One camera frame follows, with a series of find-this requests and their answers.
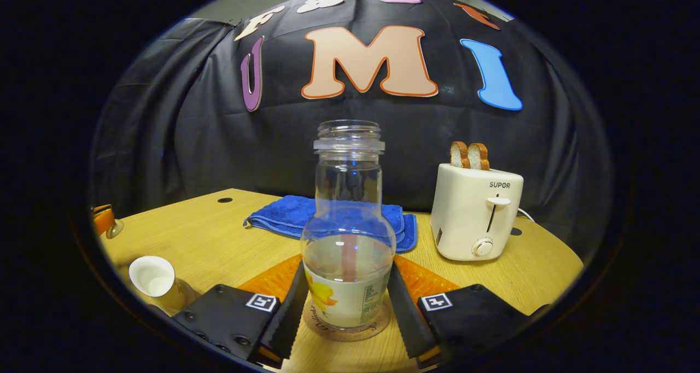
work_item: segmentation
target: toaster lever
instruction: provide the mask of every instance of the toaster lever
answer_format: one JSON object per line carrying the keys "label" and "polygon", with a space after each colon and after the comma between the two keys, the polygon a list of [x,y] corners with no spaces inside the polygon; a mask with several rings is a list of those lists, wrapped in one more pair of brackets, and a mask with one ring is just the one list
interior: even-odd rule
{"label": "toaster lever", "polygon": [[510,199],[508,198],[498,198],[497,196],[492,196],[491,198],[486,198],[486,200],[487,202],[490,202],[493,205],[510,205]]}

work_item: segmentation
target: bottle label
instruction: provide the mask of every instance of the bottle label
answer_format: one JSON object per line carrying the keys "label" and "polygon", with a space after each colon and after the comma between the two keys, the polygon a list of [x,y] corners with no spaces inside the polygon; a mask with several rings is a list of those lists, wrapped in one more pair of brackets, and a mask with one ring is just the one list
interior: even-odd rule
{"label": "bottle label", "polygon": [[390,268],[361,281],[345,282],[323,278],[304,264],[308,290],[320,319],[345,328],[364,325],[374,319],[387,291]]}

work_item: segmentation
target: bottle neck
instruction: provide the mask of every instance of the bottle neck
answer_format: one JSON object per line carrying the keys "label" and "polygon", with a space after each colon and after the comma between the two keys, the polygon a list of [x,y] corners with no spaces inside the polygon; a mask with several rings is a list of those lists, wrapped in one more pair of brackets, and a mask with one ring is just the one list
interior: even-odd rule
{"label": "bottle neck", "polygon": [[382,168],[376,151],[320,151],[316,181],[319,216],[346,204],[382,213]]}

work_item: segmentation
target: letter m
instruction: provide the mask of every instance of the letter m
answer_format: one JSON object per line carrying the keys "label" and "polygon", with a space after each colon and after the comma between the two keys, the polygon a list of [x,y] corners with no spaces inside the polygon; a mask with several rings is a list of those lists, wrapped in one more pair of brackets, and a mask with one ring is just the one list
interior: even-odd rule
{"label": "letter m", "polygon": [[424,35],[415,27],[387,26],[370,46],[365,46],[344,27],[312,31],[306,35],[313,42],[311,81],[302,89],[302,96],[317,99],[342,93],[345,84],[335,79],[336,62],[355,89],[365,93],[384,61],[387,77],[380,83],[383,91],[394,96],[435,96],[438,85],[430,80],[423,61],[421,37]]}

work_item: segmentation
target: wooden table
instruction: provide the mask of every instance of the wooden table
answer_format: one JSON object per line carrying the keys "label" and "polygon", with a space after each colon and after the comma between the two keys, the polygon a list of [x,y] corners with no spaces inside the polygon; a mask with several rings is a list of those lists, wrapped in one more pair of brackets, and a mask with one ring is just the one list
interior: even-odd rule
{"label": "wooden table", "polygon": [[[218,203],[220,198],[231,202]],[[176,276],[198,293],[212,286],[241,285],[261,271],[300,251],[299,242],[243,220],[278,196],[227,189],[123,218],[123,231],[113,239],[101,236],[105,251],[132,290],[128,265],[144,255],[167,259]],[[480,283],[525,314],[552,303],[575,280],[583,265],[578,256],[545,229],[523,218],[515,220],[521,236],[510,236],[500,258],[461,263],[438,254],[430,231],[430,214],[416,213],[418,242],[405,258],[461,286]],[[302,321],[285,360],[285,372],[418,371],[409,359],[393,318],[387,328],[365,341],[351,343],[321,338]]]}

